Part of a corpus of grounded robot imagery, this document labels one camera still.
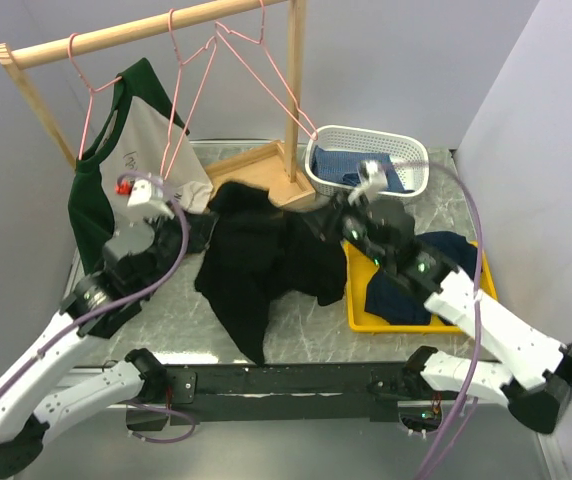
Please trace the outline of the black t shirt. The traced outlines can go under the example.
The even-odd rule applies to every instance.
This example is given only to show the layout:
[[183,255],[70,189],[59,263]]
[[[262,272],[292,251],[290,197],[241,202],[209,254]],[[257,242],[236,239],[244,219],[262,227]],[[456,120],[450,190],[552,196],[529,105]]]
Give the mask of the black t shirt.
[[194,281],[240,352],[265,363],[271,303],[290,291],[321,306],[341,300],[346,258],[324,242],[302,215],[275,206],[268,192],[239,182],[222,184],[208,204],[214,227]]

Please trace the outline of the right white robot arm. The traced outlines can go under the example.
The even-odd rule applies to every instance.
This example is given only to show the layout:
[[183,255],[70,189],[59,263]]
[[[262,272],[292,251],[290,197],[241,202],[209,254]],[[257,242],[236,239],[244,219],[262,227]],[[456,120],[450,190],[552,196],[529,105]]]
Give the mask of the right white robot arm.
[[304,218],[316,237],[351,244],[402,294],[494,357],[473,361],[422,346],[404,366],[411,396],[461,392],[506,408],[532,431],[555,431],[572,401],[572,342],[543,334],[477,290],[461,266],[415,235],[414,219],[402,205],[379,210],[337,193]]

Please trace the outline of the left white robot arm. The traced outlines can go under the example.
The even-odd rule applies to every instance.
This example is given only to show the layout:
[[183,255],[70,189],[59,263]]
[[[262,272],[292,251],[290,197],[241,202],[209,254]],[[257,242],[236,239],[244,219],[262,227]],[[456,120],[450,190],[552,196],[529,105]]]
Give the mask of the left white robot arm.
[[82,356],[141,312],[186,254],[203,250],[212,226],[206,215],[160,216],[125,226],[101,247],[94,268],[0,377],[0,479],[26,469],[48,443],[107,406],[171,398],[167,369],[146,348],[73,387],[54,389]]

